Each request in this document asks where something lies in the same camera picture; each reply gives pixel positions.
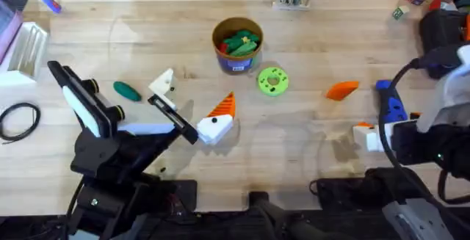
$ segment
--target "black cable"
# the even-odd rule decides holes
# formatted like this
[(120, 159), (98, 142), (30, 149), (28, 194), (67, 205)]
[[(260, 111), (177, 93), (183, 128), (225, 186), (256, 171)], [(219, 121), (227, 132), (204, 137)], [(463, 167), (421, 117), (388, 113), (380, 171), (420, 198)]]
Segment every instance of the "black cable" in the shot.
[(464, 204), (470, 202), (470, 195), (465, 195), (461, 197), (455, 197), (452, 199), (446, 198), (446, 181), (448, 172), (446, 170), (441, 170), (439, 174), (439, 181), (438, 181), (438, 195), (447, 204)]
[(422, 196), (431, 204), (433, 204), (441, 213), (446, 214), (449, 218), (451, 218), (454, 222), (458, 223), (462, 228), (465, 228), (466, 230), (470, 231), (470, 225), (465, 223), (462, 219), (458, 218), (453, 214), (447, 207), (442, 205), (438, 200), (436, 200), (429, 192), (424, 190), (406, 171), (404, 171), (402, 165), (398, 162), (397, 158), (394, 155), (394, 152), (391, 150), (390, 145), (388, 145), (387, 137), (385, 134), (385, 116), (387, 113), (388, 109), (388, 99), (391, 97), (393, 91), (395, 90), (395, 87), (400, 81), (400, 79), (407, 73), (411, 68), (418, 69), (419, 67), (419, 61), (418, 59), (413, 59), (411, 62), (409, 62), (405, 67), (403, 67), (394, 77), (394, 79), (391, 81), (390, 86), (388, 86), (388, 89), (384, 91), (385, 93), (385, 98), (383, 98), (383, 101), (380, 102), (380, 113), (379, 113), (379, 136), (380, 136), (380, 142), (382, 143), (383, 150), (385, 151), (385, 154), (388, 157), (388, 160), (390, 160), (391, 164), (394, 166), (396, 170), (398, 170), (408, 181), (415, 186), (415, 188), (422, 194)]
[[(36, 118), (34, 119), (34, 114), (33, 114), (33, 124), (32, 126), (30, 126), (28, 129), (25, 130), (25, 132), (19, 134), (19, 135), (16, 135), (16, 136), (7, 136), (4, 132), (3, 132), (3, 120), (4, 118), (10, 113), (10, 112), (13, 112), (14, 110), (16, 109), (19, 109), (19, 108), (23, 108), (23, 107), (29, 107), (31, 109), (33, 109), (35, 112), (36, 112)], [(12, 105), (11, 107), (9, 107), (8, 109), (6, 109), (1, 115), (0, 115), (0, 138), (2, 138), (3, 140), (5, 141), (8, 141), (8, 142), (5, 142), (5, 144), (10, 144), (10, 143), (13, 143), (13, 142), (16, 142), (16, 141), (19, 141), (27, 136), (29, 136), (37, 127), (37, 125), (39, 125), (39, 120), (41, 118), (41, 111), (39, 110), (39, 107), (33, 105), (33, 104), (30, 104), (30, 103), (26, 103), (26, 102), (23, 102), (23, 103), (17, 103), (15, 105)]]
[(65, 214), (65, 222), (62, 229), (62, 240), (68, 240), (68, 221), (71, 219), (72, 210), (75, 206), (76, 198), (79, 196), (79, 192), (83, 187), (84, 177), (79, 182), (79, 185), (76, 187), (75, 192), (73, 193), (72, 199), (70, 199), (70, 203), (68, 204), (67, 213)]
[(312, 186), (313, 186), (314, 184), (316, 184), (317, 181), (318, 181), (318, 180), (312, 180), (312, 181), (310, 181), (310, 183), (308, 184), (308, 190), (310, 191), (310, 193), (312, 193), (312, 194), (315, 195), (315, 196), (318, 196), (318, 192), (315, 192), (314, 189), (312, 188)]
[(269, 234), (270, 239), (271, 240), (278, 240), (278, 238), (276, 237), (276, 232), (274, 230), (274, 227), (272, 226), (271, 219), (267, 215), (266, 211), (263, 210), (263, 208), (261, 208), (259, 206), (254, 206), (254, 208), (258, 209), (259, 213), (263, 216), (263, 218), (265, 220), (265, 224), (266, 224), (266, 229), (267, 229), (267, 232)]

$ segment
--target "coiled black cable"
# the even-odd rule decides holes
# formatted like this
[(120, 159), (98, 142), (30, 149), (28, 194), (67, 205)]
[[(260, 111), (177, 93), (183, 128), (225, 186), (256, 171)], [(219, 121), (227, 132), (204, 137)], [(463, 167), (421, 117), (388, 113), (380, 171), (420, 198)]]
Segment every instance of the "coiled black cable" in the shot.
[[(4, 133), (4, 127), (3, 127), (3, 120), (4, 118), (10, 113), (10, 112), (13, 112), (14, 110), (16, 109), (19, 109), (19, 108), (23, 108), (23, 107), (29, 107), (31, 109), (33, 109), (35, 112), (36, 112), (36, 118), (34, 119), (34, 115), (33, 115), (33, 124), (31, 125), (31, 127), (29, 127), (28, 129), (26, 129), (23, 133), (19, 134), (19, 135), (16, 135), (16, 136), (7, 136), (5, 133)], [(1, 115), (0, 115), (0, 138), (2, 138), (3, 140), (7, 141), (5, 142), (4, 144), (10, 144), (12, 142), (16, 142), (16, 141), (19, 141), (27, 136), (29, 136), (37, 127), (37, 125), (39, 125), (39, 120), (41, 118), (41, 111), (39, 110), (39, 107), (33, 105), (33, 104), (30, 104), (30, 103), (26, 103), (26, 102), (23, 102), (23, 103), (17, 103), (15, 105), (12, 105), (11, 107), (9, 107), (8, 109), (6, 109)]]

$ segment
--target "red block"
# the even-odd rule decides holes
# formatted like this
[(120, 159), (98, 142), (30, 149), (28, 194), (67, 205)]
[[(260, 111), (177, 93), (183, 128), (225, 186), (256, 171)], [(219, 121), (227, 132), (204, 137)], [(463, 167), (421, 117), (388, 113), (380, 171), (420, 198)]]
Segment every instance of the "red block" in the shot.
[(429, 11), (441, 9), (441, 0), (434, 0), (429, 4)]

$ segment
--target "green gear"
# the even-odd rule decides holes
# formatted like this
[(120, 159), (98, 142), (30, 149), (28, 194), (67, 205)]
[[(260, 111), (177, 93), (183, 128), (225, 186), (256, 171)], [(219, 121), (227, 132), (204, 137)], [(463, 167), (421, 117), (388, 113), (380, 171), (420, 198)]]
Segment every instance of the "green gear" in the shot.
[(278, 96), (289, 87), (289, 77), (280, 68), (265, 68), (258, 75), (258, 86), (264, 94), (272, 97)]

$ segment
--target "white block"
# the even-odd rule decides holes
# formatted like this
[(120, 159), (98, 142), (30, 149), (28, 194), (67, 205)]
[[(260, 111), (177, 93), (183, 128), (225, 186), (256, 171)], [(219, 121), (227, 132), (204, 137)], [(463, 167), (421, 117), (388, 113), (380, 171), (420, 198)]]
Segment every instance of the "white block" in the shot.
[[(388, 145), (391, 147), (391, 134), (395, 123), (385, 124), (385, 135), (387, 137)], [(366, 126), (354, 126), (352, 127), (352, 135), (354, 137), (354, 143), (361, 146), (367, 152), (383, 152), (382, 142), (379, 136), (379, 127), (375, 126), (370, 129)]]
[(225, 114), (203, 118), (196, 129), (199, 139), (207, 145), (216, 145), (232, 126), (234, 126), (234, 119), (229, 114)]

